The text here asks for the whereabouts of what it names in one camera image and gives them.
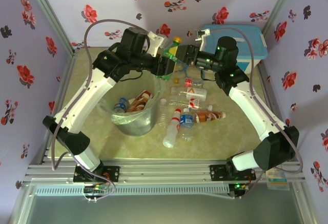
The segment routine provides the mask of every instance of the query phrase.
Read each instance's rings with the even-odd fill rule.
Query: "white bottle cap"
[[[161,104],[161,105],[165,105],[165,104],[166,104],[166,99],[165,99],[165,98],[162,98],[162,99],[160,100],[160,104]]]
[[[172,87],[171,94],[172,95],[175,95],[175,94],[177,94],[177,92],[178,92],[177,88],[176,87]]]

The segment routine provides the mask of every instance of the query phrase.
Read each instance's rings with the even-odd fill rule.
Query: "water bottle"
[[[165,98],[162,98],[159,101],[159,118],[158,118],[158,125],[161,128],[166,128],[167,126],[167,101]]]
[[[166,136],[163,139],[163,145],[165,147],[172,148],[175,145],[176,135],[178,134],[178,130],[180,127],[180,116],[181,110],[176,109],[168,126]]]
[[[191,110],[212,110],[212,105],[205,105],[203,102],[200,102],[197,98],[190,98],[187,100],[184,96],[171,95],[169,97],[169,105],[174,105],[176,107],[189,108]]]
[[[172,87],[172,95],[179,95],[185,97],[186,99],[196,98],[200,101],[206,100],[207,90],[203,88],[194,88],[194,87]]]
[[[180,133],[183,140],[191,141],[194,137],[193,116],[188,108],[183,109],[183,114],[180,119]]]
[[[129,102],[121,97],[117,104],[114,105],[114,113],[125,113],[128,109]]]

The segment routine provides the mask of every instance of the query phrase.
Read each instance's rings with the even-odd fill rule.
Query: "blue container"
[[[237,28],[241,30],[251,42],[253,53],[254,53],[254,66],[257,65],[262,59],[266,59],[268,56],[267,45],[265,43],[263,34],[259,27],[250,25],[204,25],[202,29],[215,30],[219,28]],[[248,47],[246,40],[242,35],[234,30],[222,30],[218,32],[211,32],[210,36],[204,38],[205,47],[203,51],[214,53],[216,44],[219,38],[223,36],[230,36],[237,41],[237,47],[239,49],[237,57],[237,65],[246,74],[251,73],[251,52]]]

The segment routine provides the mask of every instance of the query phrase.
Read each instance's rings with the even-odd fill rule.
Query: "trash bin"
[[[122,79],[138,77],[140,73],[131,71]],[[101,115],[112,119],[122,133],[130,136],[141,136],[148,133],[156,124],[158,101],[164,89],[163,81],[156,78],[148,71],[144,71],[139,79],[118,82],[109,90],[97,104]],[[143,90],[152,93],[153,98],[147,102],[147,106],[138,112],[117,113],[113,112],[114,105],[121,97],[127,100],[136,98]]]

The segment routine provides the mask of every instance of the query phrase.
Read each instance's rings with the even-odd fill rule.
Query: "paper label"
[[[187,88],[187,98],[199,98],[203,101],[206,99],[207,91],[205,89],[188,87]]]

